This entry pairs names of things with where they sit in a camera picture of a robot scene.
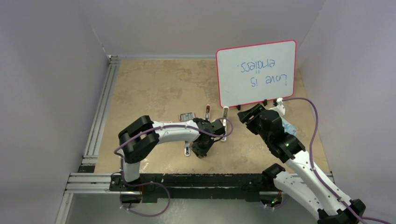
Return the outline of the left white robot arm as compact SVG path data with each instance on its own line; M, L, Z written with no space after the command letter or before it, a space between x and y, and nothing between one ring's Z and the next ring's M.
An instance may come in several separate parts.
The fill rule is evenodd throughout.
M121 159L121 185L128 191L139 186L140 162L159 144L169 142L188 142L191 151L198 157L207 156L216 141L226 138L224 122L220 118L213 122L193 118L178 123L166 123L151 120L150 116L139 117L118 134L119 147L114 153Z

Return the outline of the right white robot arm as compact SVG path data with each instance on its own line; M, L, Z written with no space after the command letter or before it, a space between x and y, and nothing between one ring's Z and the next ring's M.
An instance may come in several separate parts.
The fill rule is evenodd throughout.
M357 224L366 206L351 199L326 174L310 161L302 142L284 130L282 119L275 110L262 105L239 112L238 118L253 134L259 135L270 152L301 181L296 181L281 165L275 163L262 173L266 189L275 188L291 196L307 209L319 224Z

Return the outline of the pink and white stapler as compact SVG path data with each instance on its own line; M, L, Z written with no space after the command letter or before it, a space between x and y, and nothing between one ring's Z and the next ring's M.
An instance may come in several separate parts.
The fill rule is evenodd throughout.
M204 115L204 119L209 121L210 120L210 105L207 104L205 107L205 115Z

